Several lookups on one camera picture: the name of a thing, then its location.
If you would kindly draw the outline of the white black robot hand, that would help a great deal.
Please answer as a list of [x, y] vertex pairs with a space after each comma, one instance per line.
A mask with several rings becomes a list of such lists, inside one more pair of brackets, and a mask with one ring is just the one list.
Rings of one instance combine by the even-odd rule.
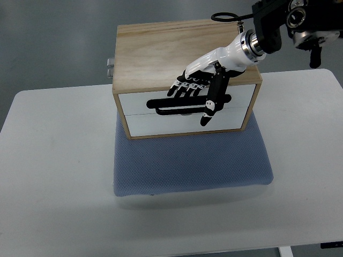
[[200, 120], [201, 126], [205, 126], [223, 108], [223, 96], [230, 78], [240, 76], [247, 67], [258, 64], [265, 56], [256, 33], [251, 29], [244, 31], [228, 46], [216, 48], [190, 63], [176, 78], [167, 95], [175, 98], [197, 96], [208, 87]]

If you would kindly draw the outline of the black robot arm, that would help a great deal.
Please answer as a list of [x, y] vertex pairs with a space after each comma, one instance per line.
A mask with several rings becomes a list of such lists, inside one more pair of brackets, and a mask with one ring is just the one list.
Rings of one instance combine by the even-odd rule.
[[237, 22], [253, 19], [255, 30], [242, 42], [254, 57], [281, 49], [280, 27], [285, 25], [294, 47], [310, 52], [310, 67], [321, 65], [322, 47], [342, 37], [342, 1], [259, 1], [252, 13], [238, 16], [219, 12], [213, 21]]

